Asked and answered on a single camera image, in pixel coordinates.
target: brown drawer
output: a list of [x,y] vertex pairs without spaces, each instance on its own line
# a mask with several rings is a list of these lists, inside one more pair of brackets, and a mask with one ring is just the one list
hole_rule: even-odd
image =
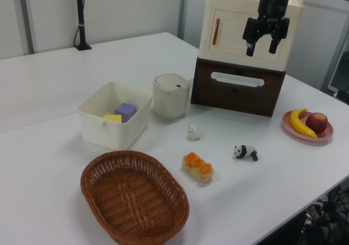
[[[237,83],[226,82],[225,76],[232,75]],[[198,58],[191,103],[271,117],[284,77],[284,71]]]

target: banana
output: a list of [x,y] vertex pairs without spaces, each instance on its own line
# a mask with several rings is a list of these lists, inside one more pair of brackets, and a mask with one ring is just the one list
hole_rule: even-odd
[[317,138],[315,132],[299,119],[299,115],[305,111],[306,109],[293,110],[290,114],[290,124],[298,133],[311,138]]

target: white canister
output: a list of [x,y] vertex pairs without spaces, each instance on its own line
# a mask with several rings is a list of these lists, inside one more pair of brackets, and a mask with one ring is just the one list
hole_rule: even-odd
[[185,113],[189,82],[177,74],[157,76],[153,82],[153,106],[161,117],[176,118]]

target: fruit plate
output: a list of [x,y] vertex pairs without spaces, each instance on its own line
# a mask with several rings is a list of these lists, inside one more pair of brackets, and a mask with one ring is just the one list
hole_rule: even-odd
[[[292,125],[290,124],[290,114],[292,111],[288,111],[286,112],[283,117],[282,117],[282,124],[284,125],[284,128],[290,132],[292,135],[296,136],[297,138],[300,138],[302,140],[308,140],[308,141],[325,141],[327,139],[329,139],[332,134],[333,134],[333,127],[332,125],[328,122],[327,124],[327,128],[325,129],[324,132],[320,133],[320,134],[316,134],[317,138],[311,138],[311,137],[307,137],[304,136],[302,134],[299,134],[298,132],[295,131],[295,129],[292,127]],[[304,112],[302,114],[299,115],[299,119],[305,124],[306,118],[311,114],[311,112]]]

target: brown woven basket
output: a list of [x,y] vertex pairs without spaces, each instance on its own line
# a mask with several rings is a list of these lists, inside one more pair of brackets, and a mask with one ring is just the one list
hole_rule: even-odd
[[81,189],[93,214],[120,245],[160,245],[189,216],[183,188],[155,158],[136,151],[105,153],[84,169]]

